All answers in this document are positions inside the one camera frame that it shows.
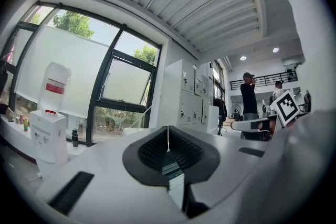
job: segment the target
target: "thermos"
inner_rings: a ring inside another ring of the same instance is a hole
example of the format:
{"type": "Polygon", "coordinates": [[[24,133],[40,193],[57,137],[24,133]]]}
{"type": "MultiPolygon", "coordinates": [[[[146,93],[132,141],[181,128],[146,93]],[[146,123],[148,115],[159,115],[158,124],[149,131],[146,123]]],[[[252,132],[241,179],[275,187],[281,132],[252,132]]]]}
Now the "thermos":
{"type": "Polygon", "coordinates": [[[77,129],[72,129],[71,140],[72,140],[72,145],[74,147],[77,147],[78,146],[78,132],[77,132],[77,129]]]}

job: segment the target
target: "white sleeve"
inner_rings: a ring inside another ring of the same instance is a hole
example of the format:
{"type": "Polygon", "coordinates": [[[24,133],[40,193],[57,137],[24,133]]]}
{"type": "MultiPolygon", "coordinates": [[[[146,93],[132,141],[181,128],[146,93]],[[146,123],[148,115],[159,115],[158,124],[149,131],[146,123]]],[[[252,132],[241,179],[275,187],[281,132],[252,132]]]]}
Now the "white sleeve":
{"type": "Polygon", "coordinates": [[[335,22],[325,0],[288,0],[306,61],[296,69],[302,94],[310,92],[311,111],[336,109],[335,22]]]}

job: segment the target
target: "bottle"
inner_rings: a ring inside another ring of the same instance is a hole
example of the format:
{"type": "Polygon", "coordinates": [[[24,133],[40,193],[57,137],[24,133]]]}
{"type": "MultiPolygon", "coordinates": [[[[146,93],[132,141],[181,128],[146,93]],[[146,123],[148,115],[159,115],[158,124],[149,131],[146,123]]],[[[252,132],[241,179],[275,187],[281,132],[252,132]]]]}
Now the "bottle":
{"type": "Polygon", "coordinates": [[[77,129],[72,129],[71,140],[72,140],[72,145],[74,147],[78,147],[78,133],[77,133],[77,129]]]}
{"type": "Polygon", "coordinates": [[[56,114],[62,108],[66,84],[70,79],[69,68],[52,62],[47,66],[38,97],[38,109],[56,114]]]}

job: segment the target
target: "railing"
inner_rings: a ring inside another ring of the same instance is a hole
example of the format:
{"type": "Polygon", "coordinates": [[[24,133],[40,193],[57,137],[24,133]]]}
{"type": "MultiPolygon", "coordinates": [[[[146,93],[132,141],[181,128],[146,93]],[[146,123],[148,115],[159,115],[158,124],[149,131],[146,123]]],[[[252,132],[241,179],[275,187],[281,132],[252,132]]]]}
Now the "railing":
{"type": "MultiPolygon", "coordinates": [[[[269,85],[273,85],[275,87],[275,82],[278,80],[282,82],[293,82],[298,81],[298,76],[296,75],[295,71],[289,71],[284,73],[255,77],[255,80],[256,80],[256,87],[269,86],[269,85]]],[[[230,81],[231,90],[239,90],[240,85],[243,83],[244,80],[230,81]]]]}

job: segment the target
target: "ledge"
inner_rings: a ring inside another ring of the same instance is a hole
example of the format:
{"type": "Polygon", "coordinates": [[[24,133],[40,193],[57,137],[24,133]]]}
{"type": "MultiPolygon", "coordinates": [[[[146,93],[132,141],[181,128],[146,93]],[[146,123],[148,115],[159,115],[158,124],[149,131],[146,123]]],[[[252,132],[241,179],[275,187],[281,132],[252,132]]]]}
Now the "ledge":
{"type": "MultiPolygon", "coordinates": [[[[35,159],[35,149],[30,137],[30,127],[28,127],[28,132],[25,132],[22,124],[8,122],[6,116],[1,115],[0,134],[12,147],[35,159]]],[[[79,144],[78,147],[73,147],[71,142],[67,142],[69,159],[73,159],[86,149],[85,145],[79,144]]]]}

